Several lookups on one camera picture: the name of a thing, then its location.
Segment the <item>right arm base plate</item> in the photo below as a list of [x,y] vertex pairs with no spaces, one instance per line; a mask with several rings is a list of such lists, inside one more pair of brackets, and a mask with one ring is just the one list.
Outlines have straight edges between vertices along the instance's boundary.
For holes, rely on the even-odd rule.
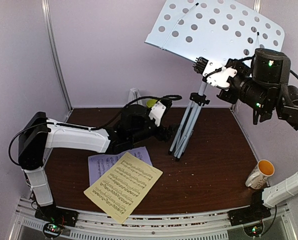
[[250,205],[228,211],[231,226],[243,225],[271,216],[271,210],[263,205]]

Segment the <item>light blue folding music stand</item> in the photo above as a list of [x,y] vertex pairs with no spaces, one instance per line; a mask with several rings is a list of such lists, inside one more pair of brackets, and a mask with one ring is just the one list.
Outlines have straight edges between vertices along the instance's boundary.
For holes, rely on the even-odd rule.
[[[226,65],[229,59],[252,56],[257,48],[281,51],[283,28],[234,0],[168,0],[145,42],[192,62],[203,57]],[[180,122],[169,153],[184,154],[203,106],[209,103],[202,81]]]

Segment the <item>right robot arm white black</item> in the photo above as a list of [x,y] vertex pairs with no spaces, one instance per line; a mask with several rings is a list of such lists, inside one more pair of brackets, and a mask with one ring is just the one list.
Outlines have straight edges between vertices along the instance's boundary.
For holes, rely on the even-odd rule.
[[[276,111],[280,120],[286,121],[298,131],[298,88],[289,85],[291,60],[282,52],[257,48],[249,57],[229,59],[226,70],[233,75],[227,78],[229,86],[220,91],[217,97],[235,104],[241,101],[253,109],[252,120],[256,125],[272,117]],[[260,160],[248,176],[245,185],[256,191],[252,194],[247,207],[228,212],[232,225],[257,221],[271,216],[271,209],[280,202],[298,194],[298,171],[271,187],[265,187],[274,167],[267,160]]]

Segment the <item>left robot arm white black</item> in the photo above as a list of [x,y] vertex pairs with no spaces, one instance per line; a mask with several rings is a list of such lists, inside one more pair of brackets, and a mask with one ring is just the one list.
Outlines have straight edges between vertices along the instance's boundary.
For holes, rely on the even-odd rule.
[[163,126],[162,119],[172,103],[182,97],[171,94],[151,98],[156,101],[153,107],[147,108],[132,100],[111,120],[98,127],[60,122],[39,111],[12,138],[18,141],[18,157],[17,160],[11,157],[10,161],[24,171],[37,209],[46,220],[56,222],[64,213],[56,206],[47,180],[43,161],[45,149],[68,148],[119,154],[151,137],[167,142],[175,128]]

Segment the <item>yellow sheet music page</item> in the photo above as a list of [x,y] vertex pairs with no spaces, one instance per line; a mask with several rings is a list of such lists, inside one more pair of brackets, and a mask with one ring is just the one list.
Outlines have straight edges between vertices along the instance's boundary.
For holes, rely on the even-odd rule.
[[126,152],[83,193],[118,224],[123,224],[162,174]]

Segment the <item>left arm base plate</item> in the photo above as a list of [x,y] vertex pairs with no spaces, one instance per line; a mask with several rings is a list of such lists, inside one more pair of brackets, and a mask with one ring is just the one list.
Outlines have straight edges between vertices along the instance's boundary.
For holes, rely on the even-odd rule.
[[46,222],[75,227],[79,213],[75,210],[63,209],[53,205],[40,207],[34,217]]

